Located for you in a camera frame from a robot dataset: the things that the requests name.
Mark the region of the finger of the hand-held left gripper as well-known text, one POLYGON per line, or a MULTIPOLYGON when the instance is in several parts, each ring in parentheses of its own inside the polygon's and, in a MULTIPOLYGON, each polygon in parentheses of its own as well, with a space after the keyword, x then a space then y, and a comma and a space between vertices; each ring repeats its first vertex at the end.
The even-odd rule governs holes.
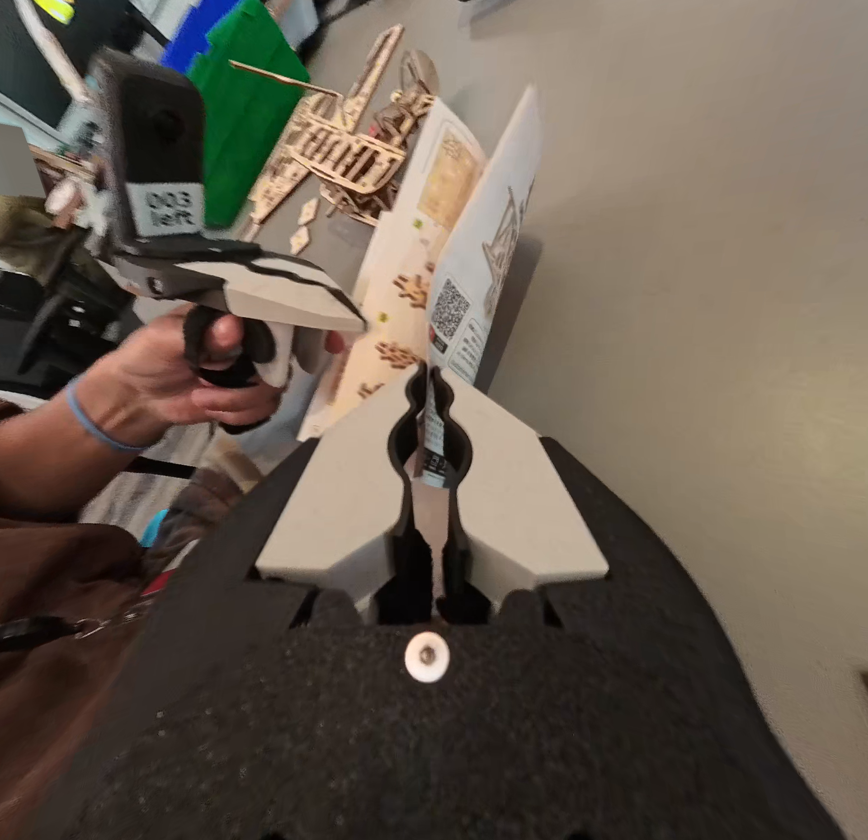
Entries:
POLYGON ((239 292, 283 291, 288 286, 308 285, 340 288, 324 270, 298 257, 201 260, 182 262, 177 267, 219 277, 239 292))
POLYGON ((334 283, 306 277, 243 273, 226 278, 230 313, 268 323, 298 325, 338 333, 363 333, 367 321, 334 283))

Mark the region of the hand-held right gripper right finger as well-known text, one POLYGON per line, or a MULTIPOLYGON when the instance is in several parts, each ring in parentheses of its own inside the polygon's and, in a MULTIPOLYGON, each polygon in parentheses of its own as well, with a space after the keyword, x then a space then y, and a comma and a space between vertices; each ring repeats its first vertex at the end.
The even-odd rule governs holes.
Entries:
POLYGON ((449 490, 442 617, 488 617, 515 591, 602 579, 590 528, 531 427, 436 369, 449 490))

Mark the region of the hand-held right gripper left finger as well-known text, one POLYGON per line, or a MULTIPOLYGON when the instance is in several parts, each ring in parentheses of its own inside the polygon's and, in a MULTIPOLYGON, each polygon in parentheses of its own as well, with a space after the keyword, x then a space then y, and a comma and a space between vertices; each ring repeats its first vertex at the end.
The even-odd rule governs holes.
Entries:
POLYGON ((346 593, 375 617, 430 617, 432 552, 411 476, 428 372, 413 365, 316 440, 256 561, 259 575, 346 593))

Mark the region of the paper instruction booklet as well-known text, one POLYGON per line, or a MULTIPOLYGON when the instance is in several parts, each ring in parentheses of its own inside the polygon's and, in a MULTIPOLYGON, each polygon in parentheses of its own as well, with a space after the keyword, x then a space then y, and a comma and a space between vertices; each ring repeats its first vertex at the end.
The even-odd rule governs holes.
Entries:
POLYGON ((543 150, 526 87, 494 153, 436 97, 392 210, 379 217, 353 292, 367 321, 325 372, 298 432, 332 424, 424 361, 473 384, 543 150))

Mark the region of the person's left forearm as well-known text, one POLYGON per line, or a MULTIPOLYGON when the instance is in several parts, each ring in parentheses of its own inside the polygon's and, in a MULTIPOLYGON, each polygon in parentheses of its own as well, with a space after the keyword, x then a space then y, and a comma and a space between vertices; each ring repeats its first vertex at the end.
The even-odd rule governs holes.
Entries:
POLYGON ((105 484, 94 445, 62 396, 3 418, 2 516, 58 520, 79 511, 105 484))

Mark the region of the person's left hand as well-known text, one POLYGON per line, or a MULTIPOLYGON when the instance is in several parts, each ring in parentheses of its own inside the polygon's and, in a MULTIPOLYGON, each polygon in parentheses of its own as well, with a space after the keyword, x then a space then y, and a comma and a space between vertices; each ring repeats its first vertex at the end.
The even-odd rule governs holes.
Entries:
POLYGON ((174 426, 256 424, 277 411, 284 390, 261 379, 226 389, 201 379, 185 358, 184 305, 132 333, 75 381, 81 414, 115 444, 144 449, 174 426))

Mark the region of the green plastic bin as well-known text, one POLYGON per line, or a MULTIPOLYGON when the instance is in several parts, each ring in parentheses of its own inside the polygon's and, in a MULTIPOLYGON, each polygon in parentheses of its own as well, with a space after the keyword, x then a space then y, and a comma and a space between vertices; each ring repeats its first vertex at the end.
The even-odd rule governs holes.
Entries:
POLYGON ((206 116, 205 224, 228 229, 303 96, 299 88, 230 62, 304 83, 310 76, 261 0, 240 0, 208 32, 208 44, 187 76, 201 94, 206 116))

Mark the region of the blue plastic bin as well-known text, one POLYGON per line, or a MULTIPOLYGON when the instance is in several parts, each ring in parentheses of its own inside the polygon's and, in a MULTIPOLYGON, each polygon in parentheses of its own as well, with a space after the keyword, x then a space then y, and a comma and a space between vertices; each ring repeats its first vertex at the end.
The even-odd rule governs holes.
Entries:
POLYGON ((175 37, 165 46, 160 65, 185 74, 194 59, 210 48, 208 34, 241 0, 200 0, 181 21, 175 37))

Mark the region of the wooden model kit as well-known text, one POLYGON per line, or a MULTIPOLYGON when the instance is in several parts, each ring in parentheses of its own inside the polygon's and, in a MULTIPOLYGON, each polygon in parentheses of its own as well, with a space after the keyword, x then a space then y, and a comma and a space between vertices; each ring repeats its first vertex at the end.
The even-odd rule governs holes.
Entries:
POLYGON ((381 32, 363 71, 346 95, 272 71, 231 60, 229 64, 279 84, 302 89, 302 97, 254 183, 241 238, 251 241, 267 219, 308 176, 320 182, 320 195, 333 210, 375 227, 390 211, 399 190, 410 137, 421 128, 439 94, 439 75, 422 51, 406 51, 399 66, 399 86, 389 102, 362 118, 388 69, 405 27, 381 32))

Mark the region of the blue wristband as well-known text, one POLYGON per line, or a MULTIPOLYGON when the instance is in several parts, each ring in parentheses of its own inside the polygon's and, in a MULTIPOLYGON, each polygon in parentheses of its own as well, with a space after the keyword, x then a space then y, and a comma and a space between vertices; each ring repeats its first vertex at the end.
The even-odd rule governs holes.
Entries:
POLYGON ((125 444, 119 440, 106 434, 99 426, 97 426, 91 418, 83 411, 80 398, 78 397, 78 386, 80 377, 76 376, 70 380, 63 390, 63 398, 69 407, 75 421, 81 429, 96 442, 103 444, 107 448, 116 453, 128 455, 142 455, 145 451, 151 448, 151 444, 145 446, 134 446, 125 444))

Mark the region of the brown hoodie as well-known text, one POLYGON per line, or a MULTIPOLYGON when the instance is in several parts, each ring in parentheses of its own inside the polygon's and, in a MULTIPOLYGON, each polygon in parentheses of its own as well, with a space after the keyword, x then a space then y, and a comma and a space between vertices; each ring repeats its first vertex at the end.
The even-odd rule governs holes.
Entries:
POLYGON ((105 524, 1 520, 1 621, 103 620, 1 660, 1 837, 22 838, 102 710, 139 625, 120 618, 161 577, 136 538, 105 524))

